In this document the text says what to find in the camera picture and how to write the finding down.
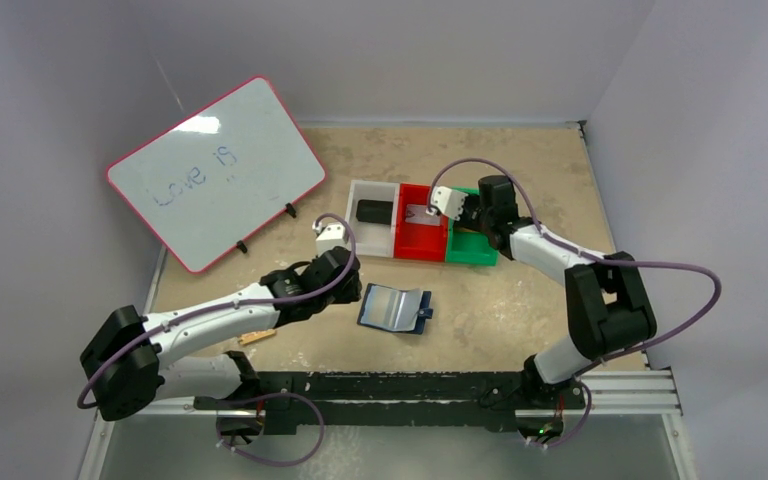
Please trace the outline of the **white plastic bin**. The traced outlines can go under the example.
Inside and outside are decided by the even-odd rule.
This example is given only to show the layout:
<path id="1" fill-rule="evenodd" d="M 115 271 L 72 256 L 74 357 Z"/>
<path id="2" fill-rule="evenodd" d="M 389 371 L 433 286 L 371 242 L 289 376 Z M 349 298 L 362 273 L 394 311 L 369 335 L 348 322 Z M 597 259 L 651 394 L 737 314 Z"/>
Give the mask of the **white plastic bin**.
<path id="1" fill-rule="evenodd" d="M 351 182 L 345 218 L 354 232 L 358 254 L 394 257 L 399 191 L 398 183 Z"/>

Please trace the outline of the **red plastic bin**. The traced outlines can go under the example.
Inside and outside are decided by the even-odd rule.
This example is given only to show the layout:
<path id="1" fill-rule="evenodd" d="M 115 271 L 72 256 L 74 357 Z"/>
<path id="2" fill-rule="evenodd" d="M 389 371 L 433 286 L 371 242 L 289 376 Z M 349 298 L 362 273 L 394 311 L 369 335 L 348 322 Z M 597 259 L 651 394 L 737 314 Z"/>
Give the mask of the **red plastic bin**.
<path id="1" fill-rule="evenodd" d="M 396 208 L 394 257 L 405 260 L 444 262 L 447 250 L 448 219 L 442 216 L 438 227 L 406 224 L 405 207 L 418 204 L 426 207 L 430 188 L 427 185 L 401 183 Z"/>

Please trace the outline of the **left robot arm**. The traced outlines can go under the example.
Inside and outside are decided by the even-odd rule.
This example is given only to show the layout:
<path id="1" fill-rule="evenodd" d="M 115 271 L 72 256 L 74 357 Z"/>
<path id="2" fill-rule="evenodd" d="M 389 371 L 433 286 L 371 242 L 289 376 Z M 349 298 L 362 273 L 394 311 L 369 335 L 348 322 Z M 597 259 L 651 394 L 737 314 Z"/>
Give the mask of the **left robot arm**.
<path id="1" fill-rule="evenodd" d="M 172 366 L 184 357 L 245 333 L 311 319 L 332 304 L 359 301 L 361 262 L 334 247 L 309 262 L 275 270 L 219 299 L 142 315 L 115 309 L 80 354 L 87 377 L 77 405 L 106 421 L 127 418 L 162 398 L 181 395 Z"/>

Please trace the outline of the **blue leather card holder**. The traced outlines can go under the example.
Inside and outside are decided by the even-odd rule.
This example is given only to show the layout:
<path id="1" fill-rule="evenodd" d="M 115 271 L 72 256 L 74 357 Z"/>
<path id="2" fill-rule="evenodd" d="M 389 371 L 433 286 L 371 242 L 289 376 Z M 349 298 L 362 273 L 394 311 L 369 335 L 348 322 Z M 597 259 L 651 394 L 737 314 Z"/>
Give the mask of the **blue leather card holder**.
<path id="1" fill-rule="evenodd" d="M 365 290 L 357 324 L 395 333 L 421 335 L 433 318 L 432 292 L 401 290 L 370 283 Z"/>

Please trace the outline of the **green plastic bin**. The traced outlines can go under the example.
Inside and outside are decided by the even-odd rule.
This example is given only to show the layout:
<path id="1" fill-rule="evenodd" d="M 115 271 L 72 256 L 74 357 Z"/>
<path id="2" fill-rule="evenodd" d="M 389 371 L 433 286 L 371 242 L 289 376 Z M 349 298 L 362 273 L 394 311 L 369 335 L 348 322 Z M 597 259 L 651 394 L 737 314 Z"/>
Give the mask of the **green plastic bin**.
<path id="1" fill-rule="evenodd" d="M 466 193 L 467 198 L 460 219 L 448 221 L 445 261 L 467 265 L 495 266 L 498 252 L 490 246 L 487 237 L 478 231 L 481 214 L 478 190 L 466 187 L 454 187 L 454 190 Z"/>

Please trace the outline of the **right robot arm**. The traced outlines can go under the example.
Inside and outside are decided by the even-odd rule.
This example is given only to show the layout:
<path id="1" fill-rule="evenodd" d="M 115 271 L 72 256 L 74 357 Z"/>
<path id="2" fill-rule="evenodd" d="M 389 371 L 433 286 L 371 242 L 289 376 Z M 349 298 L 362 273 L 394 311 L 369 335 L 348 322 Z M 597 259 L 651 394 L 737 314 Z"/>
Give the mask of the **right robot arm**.
<path id="1" fill-rule="evenodd" d="M 461 194 L 454 221 L 484 235 L 504 257 L 537 269 L 564 289 L 566 334 L 523 364 L 521 392 L 529 404 L 548 405 L 562 384 L 589 365 L 656 334 L 655 315 L 632 257 L 566 244 L 535 219 L 520 215 L 508 177 L 484 177 L 477 192 Z"/>

